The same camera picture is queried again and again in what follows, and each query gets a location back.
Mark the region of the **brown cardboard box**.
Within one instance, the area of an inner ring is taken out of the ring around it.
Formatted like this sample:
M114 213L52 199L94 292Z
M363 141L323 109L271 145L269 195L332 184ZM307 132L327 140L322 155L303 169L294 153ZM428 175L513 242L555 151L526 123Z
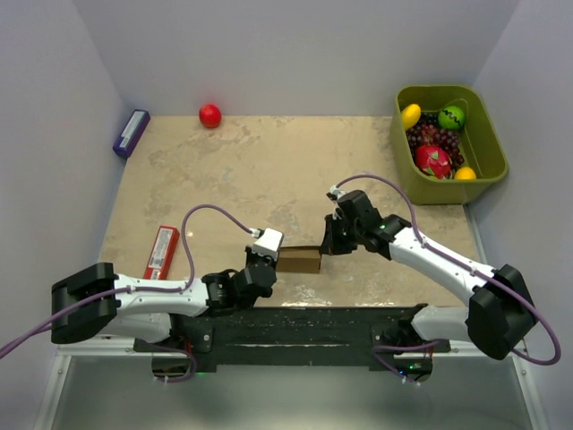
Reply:
M279 250L276 270L283 273L318 274L322 255L315 245L283 246Z

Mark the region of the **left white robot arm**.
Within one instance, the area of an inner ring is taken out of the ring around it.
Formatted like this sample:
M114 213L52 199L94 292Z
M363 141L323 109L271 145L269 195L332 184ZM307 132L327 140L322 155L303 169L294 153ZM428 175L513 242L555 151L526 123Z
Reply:
M165 351L183 346L185 329L173 315L219 317L268 298L277 281L279 251L245 247L245 267L181 281L136 279L116 274L100 262L58 281L52 287L51 341L79 343L111 335L157 343Z

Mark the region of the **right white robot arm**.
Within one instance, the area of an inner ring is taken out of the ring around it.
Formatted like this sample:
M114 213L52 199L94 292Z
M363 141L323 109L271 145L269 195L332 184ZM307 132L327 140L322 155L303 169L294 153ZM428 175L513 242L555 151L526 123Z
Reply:
M383 344L411 352L435 340L473 343L487 357L502 360L536 325L528 310L533 300L519 270L505 264L495 269L417 235L411 222L395 214L380 215L367 194L332 187L327 194L335 210L325 218L321 250L350 254L368 252L404 264L444 287L460 307L419 305Z

